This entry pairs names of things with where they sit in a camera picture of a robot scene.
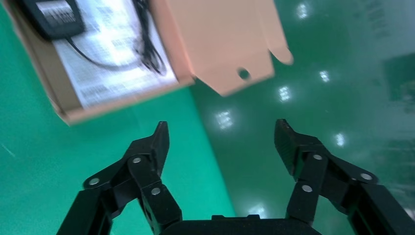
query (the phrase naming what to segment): hole in cardboard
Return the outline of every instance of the hole in cardboard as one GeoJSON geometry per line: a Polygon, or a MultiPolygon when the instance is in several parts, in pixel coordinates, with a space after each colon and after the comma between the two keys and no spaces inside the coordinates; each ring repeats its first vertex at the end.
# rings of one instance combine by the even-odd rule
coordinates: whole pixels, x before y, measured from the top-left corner
{"type": "Polygon", "coordinates": [[[238,74],[239,74],[239,77],[242,78],[243,80],[248,80],[251,78],[251,75],[249,74],[249,72],[244,68],[238,69],[238,74]]]}

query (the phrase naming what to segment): black cable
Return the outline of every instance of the black cable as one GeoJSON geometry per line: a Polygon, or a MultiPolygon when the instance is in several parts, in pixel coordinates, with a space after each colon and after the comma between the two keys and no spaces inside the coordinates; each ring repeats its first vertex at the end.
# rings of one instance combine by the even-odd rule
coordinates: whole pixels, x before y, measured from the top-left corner
{"type": "MultiPolygon", "coordinates": [[[[148,68],[149,70],[156,72],[158,74],[165,74],[166,66],[161,58],[159,52],[154,47],[153,42],[151,41],[150,35],[150,25],[149,25],[149,2],[148,0],[132,0],[134,8],[136,10],[138,20],[141,24],[141,40],[143,44],[142,52],[140,52],[137,48],[135,51],[141,54],[141,62],[148,68]]],[[[137,67],[137,62],[129,63],[126,65],[109,65],[100,63],[96,60],[93,60],[85,53],[83,53],[78,46],[73,42],[72,38],[67,38],[68,43],[73,47],[73,49],[79,53],[83,58],[91,62],[92,64],[105,68],[107,70],[112,71],[123,71],[128,69],[133,69],[137,67]]]]}
{"type": "Polygon", "coordinates": [[[133,0],[133,5],[141,24],[141,40],[143,42],[142,62],[149,70],[158,74],[165,73],[165,63],[151,41],[149,0],[133,0]]]}
{"type": "Polygon", "coordinates": [[[110,65],[110,64],[104,64],[104,63],[100,63],[98,61],[95,61],[93,59],[91,59],[89,56],[87,56],[85,53],[83,53],[78,46],[76,46],[76,44],[73,42],[72,38],[67,38],[68,43],[73,47],[73,49],[78,52],[83,58],[85,58],[86,60],[88,60],[89,62],[91,62],[92,64],[100,67],[100,68],[104,68],[107,70],[112,70],[112,71],[126,71],[126,70],[130,70],[133,68],[137,67],[137,63],[138,61],[134,61],[132,63],[126,64],[126,65],[110,65]]]}

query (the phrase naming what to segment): label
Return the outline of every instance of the label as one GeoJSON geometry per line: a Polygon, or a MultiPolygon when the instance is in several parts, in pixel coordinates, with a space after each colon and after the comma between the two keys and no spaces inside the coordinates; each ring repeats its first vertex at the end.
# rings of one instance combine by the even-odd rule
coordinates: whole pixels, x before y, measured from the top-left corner
{"type": "Polygon", "coordinates": [[[71,6],[65,0],[42,1],[36,5],[52,26],[76,21],[71,6]]]}
{"type": "Polygon", "coordinates": [[[142,46],[141,27],[131,0],[77,0],[77,3],[87,29],[73,38],[78,48],[103,64],[132,65],[117,71],[101,68],[85,60],[66,40],[54,41],[82,107],[178,83],[152,19],[151,39],[166,65],[166,73],[154,73],[141,64],[135,50],[142,46]]]}

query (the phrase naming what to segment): metal rivet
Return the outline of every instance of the metal rivet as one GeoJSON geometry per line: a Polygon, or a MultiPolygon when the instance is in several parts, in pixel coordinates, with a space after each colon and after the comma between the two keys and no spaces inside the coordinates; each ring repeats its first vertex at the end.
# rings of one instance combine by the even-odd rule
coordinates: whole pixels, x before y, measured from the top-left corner
{"type": "Polygon", "coordinates": [[[152,195],[157,195],[160,193],[160,189],[159,188],[153,188],[153,190],[151,190],[151,194],[152,195]]]}
{"type": "Polygon", "coordinates": [[[134,158],[133,159],[133,163],[139,163],[139,162],[141,162],[141,158],[134,158]]]}
{"type": "Polygon", "coordinates": [[[302,188],[302,190],[304,190],[306,192],[312,192],[313,191],[313,189],[308,185],[303,185],[301,188],[302,188]]]}
{"type": "Polygon", "coordinates": [[[93,179],[90,180],[90,185],[96,185],[96,184],[98,184],[98,182],[99,182],[98,178],[93,178],[93,179]]]}
{"type": "Polygon", "coordinates": [[[368,174],[362,173],[360,174],[360,176],[365,180],[372,180],[372,177],[368,174]]]}
{"type": "Polygon", "coordinates": [[[317,154],[316,154],[316,155],[314,155],[314,156],[313,156],[313,158],[315,158],[315,159],[317,159],[317,160],[321,160],[321,159],[323,159],[323,157],[322,157],[322,156],[317,155],[317,154]]]}

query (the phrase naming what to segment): green floor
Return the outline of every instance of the green floor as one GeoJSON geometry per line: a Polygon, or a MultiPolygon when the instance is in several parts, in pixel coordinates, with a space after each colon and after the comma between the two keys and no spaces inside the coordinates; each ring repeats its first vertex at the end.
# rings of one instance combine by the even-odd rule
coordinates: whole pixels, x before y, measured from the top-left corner
{"type": "MultiPolygon", "coordinates": [[[[130,142],[167,120],[170,151],[163,182],[184,219],[234,216],[188,89],[68,127],[54,113],[0,7],[0,234],[51,235],[83,181],[122,157],[130,142]]],[[[137,202],[111,235],[152,234],[137,202]]]]}
{"type": "MultiPolygon", "coordinates": [[[[275,2],[294,64],[275,60],[275,77],[226,98],[191,88],[236,214],[285,216],[294,180],[273,138],[285,118],[377,174],[415,215],[415,1],[275,2]]],[[[314,225],[352,233],[324,198],[314,225]]]]}

